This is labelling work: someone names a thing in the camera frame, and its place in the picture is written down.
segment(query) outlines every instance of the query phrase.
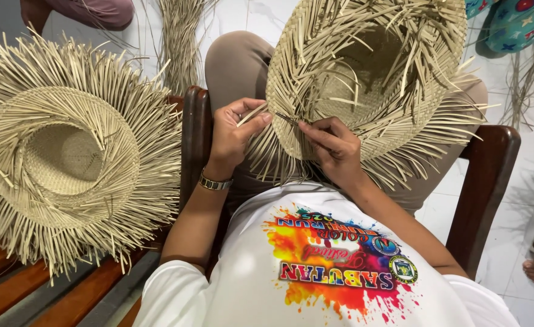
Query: woven straw hat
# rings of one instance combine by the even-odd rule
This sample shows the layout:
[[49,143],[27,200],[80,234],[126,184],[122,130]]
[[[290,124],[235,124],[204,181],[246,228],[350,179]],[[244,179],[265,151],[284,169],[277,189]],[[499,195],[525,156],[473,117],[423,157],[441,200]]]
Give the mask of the woven straw hat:
[[[294,121],[339,117],[361,139],[362,168],[379,184],[405,185],[423,170],[419,153],[439,157],[433,144],[468,142],[448,124],[482,122],[451,111],[472,104],[439,108],[465,78],[465,32],[463,0],[300,0],[269,64],[269,111]],[[309,177],[315,160],[300,130],[277,115],[249,153],[255,163],[279,158],[275,182]],[[267,170],[258,177],[272,178]]]
[[121,55],[0,44],[0,247],[67,273],[129,253],[177,213],[182,117]]

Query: circular logo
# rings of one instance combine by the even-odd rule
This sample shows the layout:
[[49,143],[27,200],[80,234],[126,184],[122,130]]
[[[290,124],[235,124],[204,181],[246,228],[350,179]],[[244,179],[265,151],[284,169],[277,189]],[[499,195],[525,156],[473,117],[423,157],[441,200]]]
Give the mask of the circular logo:
[[394,277],[404,284],[412,284],[418,279],[416,266],[404,256],[393,256],[388,267]]
[[396,245],[396,242],[380,236],[372,239],[372,246],[374,246],[376,251],[387,256],[393,256],[400,252],[400,248]]

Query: left hand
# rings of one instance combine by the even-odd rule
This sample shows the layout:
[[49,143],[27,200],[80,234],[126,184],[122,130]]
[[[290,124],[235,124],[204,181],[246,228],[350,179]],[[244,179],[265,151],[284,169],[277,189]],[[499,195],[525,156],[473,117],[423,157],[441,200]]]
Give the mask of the left hand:
[[244,118],[264,103],[264,100],[242,98],[215,112],[209,162],[230,173],[242,163],[245,159],[247,142],[253,134],[260,133],[273,120],[273,116],[265,112],[237,127],[237,123],[240,122],[239,115]]

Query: pink pants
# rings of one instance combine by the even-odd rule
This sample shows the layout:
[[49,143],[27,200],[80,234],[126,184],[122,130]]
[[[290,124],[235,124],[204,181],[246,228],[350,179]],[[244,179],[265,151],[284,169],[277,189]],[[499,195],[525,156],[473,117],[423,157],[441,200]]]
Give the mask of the pink pants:
[[134,16],[132,0],[45,0],[53,10],[84,25],[122,31]]

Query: printed t-shirt graphic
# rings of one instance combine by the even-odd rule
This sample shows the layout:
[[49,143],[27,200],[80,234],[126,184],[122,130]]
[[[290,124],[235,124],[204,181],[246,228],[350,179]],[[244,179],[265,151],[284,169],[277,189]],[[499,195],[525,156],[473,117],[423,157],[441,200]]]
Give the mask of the printed t-shirt graphic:
[[[320,298],[344,318],[340,307],[348,309],[345,318],[367,319],[368,310],[379,310],[381,302],[391,315],[405,319],[408,306],[416,300],[399,298],[401,292],[414,292],[418,271],[401,252],[400,246],[385,235],[353,222],[336,220],[333,213],[314,212],[293,204],[274,209],[273,220],[264,221],[264,231],[280,259],[279,283],[287,282],[285,303],[309,306]],[[375,301],[377,305],[367,305]]]

